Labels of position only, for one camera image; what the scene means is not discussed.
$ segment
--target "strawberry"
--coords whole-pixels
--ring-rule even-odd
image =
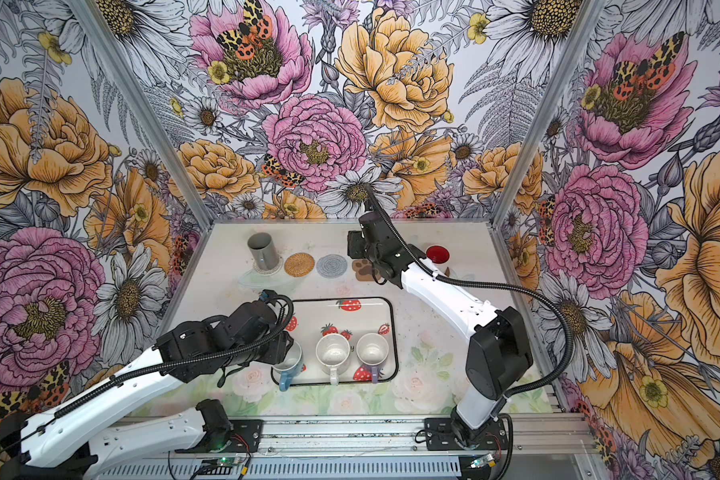
[[[336,305],[346,312],[357,312],[362,307],[359,300],[339,300]]]
[[[298,325],[298,320],[296,320],[296,317],[291,317],[291,321],[288,322],[288,326],[286,326],[285,329],[288,332],[292,332],[293,330],[296,330],[297,325]]]
[[[357,369],[352,379],[355,380],[355,382],[369,382],[370,380],[372,380],[372,376],[371,373],[364,366],[361,366],[359,369]]]
[[[328,333],[338,333],[338,329],[332,323],[328,323],[322,327],[322,336],[326,336]]]

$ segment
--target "floral wallpaper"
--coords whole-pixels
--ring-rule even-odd
[[[563,389],[611,477],[720,480],[720,1],[609,2],[611,20],[501,234],[571,325]],[[558,360],[560,323],[531,309]]]
[[[46,27],[95,70],[62,1],[40,2],[53,10]],[[490,216],[580,3],[98,6],[211,216],[246,220],[360,216],[363,183],[398,218]],[[524,210],[541,164],[523,184]]]
[[[174,191],[67,6],[0,1],[0,424],[153,343],[200,240]]]

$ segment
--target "mug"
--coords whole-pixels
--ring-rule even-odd
[[[378,333],[366,333],[357,341],[355,352],[360,363],[371,372],[371,381],[378,383],[378,372],[389,356],[387,339]]]
[[[259,233],[248,238],[248,248],[253,255],[255,267],[262,272],[273,270],[280,262],[271,235]]]
[[[338,376],[349,367],[349,351],[349,341],[339,333],[328,333],[317,342],[317,360],[331,376],[331,385],[338,385]]]
[[[301,345],[298,342],[293,341],[291,349],[285,355],[285,359],[282,363],[278,363],[271,367],[272,370],[280,373],[280,391],[284,392],[291,386],[293,377],[301,373],[301,369],[304,368],[304,359],[301,355]]]

